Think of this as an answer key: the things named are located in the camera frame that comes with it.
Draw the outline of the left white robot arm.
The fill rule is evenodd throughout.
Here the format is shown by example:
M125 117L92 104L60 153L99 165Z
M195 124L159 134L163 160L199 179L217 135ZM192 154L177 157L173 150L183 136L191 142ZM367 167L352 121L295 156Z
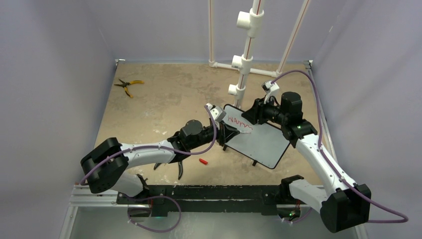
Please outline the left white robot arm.
M103 141L81 160L84 178L93 194L114 190L141 204L148 199L148 186L140 175L127 173L127 169L146 164L179 163L194 155L193 149L215 143L225 145L240 131L221 121L203 126L198 120L188 121L175 134L153 144L119 143L111 137Z

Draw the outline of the red marker cap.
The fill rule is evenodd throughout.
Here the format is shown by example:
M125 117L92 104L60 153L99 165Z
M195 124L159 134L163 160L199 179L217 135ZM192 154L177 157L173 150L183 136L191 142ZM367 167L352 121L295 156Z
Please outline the red marker cap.
M208 162L202 158L199 158L199 162L204 164L204 165L208 165Z

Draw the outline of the small black-framed whiteboard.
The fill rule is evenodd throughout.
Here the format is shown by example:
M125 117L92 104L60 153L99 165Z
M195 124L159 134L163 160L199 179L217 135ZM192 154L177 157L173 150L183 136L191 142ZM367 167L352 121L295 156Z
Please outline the small black-framed whiteboard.
M269 123L255 125L249 123L241 116L243 111L232 105L225 105L223 109L226 111L226 116L221 122L238 130L252 131L250 134L235 136L223 148L231 148L249 157L255 164L260 163L269 169L274 169L290 146L282 131Z

